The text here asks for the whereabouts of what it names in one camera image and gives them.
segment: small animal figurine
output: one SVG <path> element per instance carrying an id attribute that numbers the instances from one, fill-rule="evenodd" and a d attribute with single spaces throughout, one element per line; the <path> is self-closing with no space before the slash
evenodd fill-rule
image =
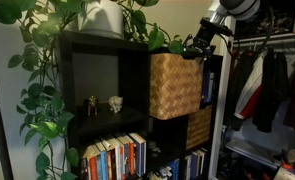
<path id="1" fill-rule="evenodd" d="M 95 115 L 97 115 L 97 98 L 94 96 L 91 96 L 90 98 L 88 98 L 88 116 L 90 116 L 90 110 L 91 108 L 95 109 Z"/>
<path id="2" fill-rule="evenodd" d="M 118 96 L 112 96 L 109 98 L 109 105 L 110 105 L 110 110 L 114 111 L 114 113 L 117 113 L 121 109 L 121 105 L 123 103 L 123 98 L 118 97 Z"/>

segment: woven storage basket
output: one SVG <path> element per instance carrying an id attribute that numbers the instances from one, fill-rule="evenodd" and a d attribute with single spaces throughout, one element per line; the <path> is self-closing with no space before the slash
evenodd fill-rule
<path id="1" fill-rule="evenodd" d="M 167 120 L 199 110 L 203 63 L 184 60 L 181 55 L 151 55 L 151 116 Z"/>
<path id="2" fill-rule="evenodd" d="M 189 115 L 186 149 L 195 147 L 209 139 L 212 106 L 207 106 Z"/>

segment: closet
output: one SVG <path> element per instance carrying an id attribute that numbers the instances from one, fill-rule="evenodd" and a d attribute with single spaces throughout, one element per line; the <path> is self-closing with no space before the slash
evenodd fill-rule
<path id="1" fill-rule="evenodd" d="M 231 28 L 235 28 L 235 20 L 228 20 L 228 22 Z M 235 48 L 240 47 L 240 53 L 245 51 L 255 51 L 263 44 L 265 39 L 266 37 L 263 36 L 242 39 L 239 42 L 234 41 L 233 48 L 235 50 Z M 288 78 L 291 83 L 295 73 L 295 33 L 272 35 L 267 42 L 266 47 L 272 48 L 275 54 L 278 52 L 285 54 Z M 229 61 L 231 66 L 233 66 L 233 61 L 230 56 L 228 56 L 228 58 L 226 57 L 224 61 Z M 225 67 L 225 71 L 225 75 L 229 74 L 227 67 Z M 218 144 L 220 143 L 220 150 L 217 150 L 218 153 L 216 151 L 216 155 L 219 156 L 217 174 L 224 172 L 224 169 L 221 168 L 221 161 L 223 161 L 222 157 L 225 155 L 223 149 L 234 152 L 241 157 L 249 158 L 258 164 L 269 167 L 272 170 L 277 170 L 280 165 L 280 161 L 278 161 L 277 158 L 275 159 L 275 157 L 280 154 L 282 149 L 287 151 L 295 149 L 295 130 L 283 124 L 289 102 L 290 99 L 287 99 L 280 103 L 274 120 L 272 121 L 271 132 L 262 132 L 258 130 L 257 126 L 253 124 L 253 118 L 248 118 L 243 121 L 239 130 L 229 129 L 229 127 L 226 126 L 226 123 L 221 122 L 224 121 L 224 113 L 226 113 L 225 108 L 225 112 L 218 115 L 220 119 L 216 119 L 218 122 L 218 129 L 225 132 L 225 134 L 220 137 L 218 136 L 219 132 L 216 132 L 217 136 L 215 140 Z"/>

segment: bookshelf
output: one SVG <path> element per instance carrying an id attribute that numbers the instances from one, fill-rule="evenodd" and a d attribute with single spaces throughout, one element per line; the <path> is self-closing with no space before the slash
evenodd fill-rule
<path id="1" fill-rule="evenodd" d="M 62 94 L 67 110 L 75 114 L 68 128 L 70 147 L 81 149 L 94 138 L 108 133 L 139 132 L 147 143 L 150 140 L 156 141 L 161 149 L 158 156 L 153 157 L 151 150 L 147 148 L 146 174 L 175 158 L 183 158 L 188 153 L 186 151 L 188 115 L 166 121 L 149 116 L 150 52 L 147 45 L 68 31 L 60 35 L 58 45 Z M 208 141 L 198 145 L 206 147 L 208 156 L 210 156 L 221 66 L 222 57 L 216 55 L 204 65 L 204 68 L 216 73 L 212 101 L 201 106 L 204 108 L 213 105 L 211 135 Z M 92 113 L 88 116 L 87 107 L 83 104 L 83 100 L 92 95 L 90 93 L 99 100 L 97 115 Z M 106 99 L 114 95 L 123 97 L 124 100 L 123 108 L 117 114 L 110 111 Z M 72 168 L 71 171 L 79 174 L 80 169 Z M 127 179 L 137 178 L 134 175 Z"/>

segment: pothos plant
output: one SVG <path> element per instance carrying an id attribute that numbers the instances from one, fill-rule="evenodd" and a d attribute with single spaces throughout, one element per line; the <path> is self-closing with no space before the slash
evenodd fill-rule
<path id="1" fill-rule="evenodd" d="M 17 112 L 24 115 L 20 134 L 25 132 L 25 144 L 32 138 L 39 138 L 39 155 L 36 158 L 38 180 L 75 179 L 77 176 L 65 171 L 66 162 L 78 166 L 79 154 L 76 148 L 67 145 L 68 122 L 74 115 L 65 110 L 59 88 L 59 67 L 56 56 L 58 35 L 82 11 L 85 3 L 93 0 L 0 0 L 0 23 L 19 23 L 23 41 L 26 43 L 21 54 L 14 54 L 8 68 L 19 65 L 28 71 L 29 87 L 21 91 Z M 148 43 L 149 50 L 167 46 L 173 53 L 182 50 L 181 40 L 170 36 L 157 26 L 146 21 L 142 7 L 153 6 L 158 0 L 114 0 L 123 8 L 124 36 L 128 41 Z M 147 33 L 146 25 L 152 26 Z M 62 167 L 54 164 L 52 141 L 62 138 L 65 154 Z"/>

